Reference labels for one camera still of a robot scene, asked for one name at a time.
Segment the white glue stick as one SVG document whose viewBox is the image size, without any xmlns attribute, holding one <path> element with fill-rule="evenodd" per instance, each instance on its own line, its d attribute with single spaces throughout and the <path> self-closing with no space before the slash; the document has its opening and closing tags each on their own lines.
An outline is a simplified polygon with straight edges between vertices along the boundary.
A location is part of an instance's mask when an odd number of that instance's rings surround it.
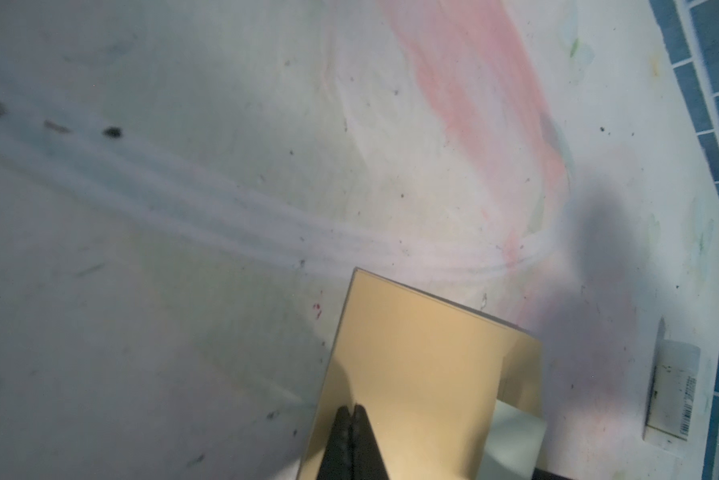
<svg viewBox="0 0 719 480">
<path fill-rule="evenodd" d="M 687 443 L 695 405 L 701 350 L 689 343 L 657 342 L 643 439 L 653 445 Z"/>
</svg>

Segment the beige letter paper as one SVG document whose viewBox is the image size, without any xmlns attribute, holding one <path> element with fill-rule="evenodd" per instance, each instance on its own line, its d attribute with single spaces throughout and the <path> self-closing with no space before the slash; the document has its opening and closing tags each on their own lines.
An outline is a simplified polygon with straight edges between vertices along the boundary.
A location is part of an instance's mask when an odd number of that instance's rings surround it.
<svg viewBox="0 0 719 480">
<path fill-rule="evenodd" d="M 545 420 L 497 401 L 475 479 L 531 480 L 545 431 Z"/>
</svg>

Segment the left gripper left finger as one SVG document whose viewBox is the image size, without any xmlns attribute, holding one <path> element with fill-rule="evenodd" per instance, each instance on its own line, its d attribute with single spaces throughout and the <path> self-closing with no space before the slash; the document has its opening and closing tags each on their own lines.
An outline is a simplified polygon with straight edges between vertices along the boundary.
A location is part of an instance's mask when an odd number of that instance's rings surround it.
<svg viewBox="0 0 719 480">
<path fill-rule="evenodd" d="M 351 480 L 353 478 L 352 414 L 341 406 L 335 414 L 325 445 L 317 480 Z"/>
</svg>

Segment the yellow envelope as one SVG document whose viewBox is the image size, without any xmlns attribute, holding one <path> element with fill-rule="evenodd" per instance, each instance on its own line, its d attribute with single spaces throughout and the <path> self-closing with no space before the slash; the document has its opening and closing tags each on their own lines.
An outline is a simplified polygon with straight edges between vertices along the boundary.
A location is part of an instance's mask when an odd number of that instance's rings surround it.
<svg viewBox="0 0 719 480">
<path fill-rule="evenodd" d="M 497 402 L 541 416 L 541 342 L 497 318 L 357 269 L 298 475 L 335 414 L 361 405 L 393 479 L 473 479 Z"/>
</svg>

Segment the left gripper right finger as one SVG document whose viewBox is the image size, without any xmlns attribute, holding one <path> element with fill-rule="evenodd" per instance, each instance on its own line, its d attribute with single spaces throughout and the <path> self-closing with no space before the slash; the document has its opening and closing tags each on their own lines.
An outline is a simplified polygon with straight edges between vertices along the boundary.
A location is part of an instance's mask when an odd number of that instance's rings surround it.
<svg viewBox="0 0 719 480">
<path fill-rule="evenodd" d="M 389 480 L 367 410 L 361 404 L 354 406 L 351 417 L 351 478 Z"/>
</svg>

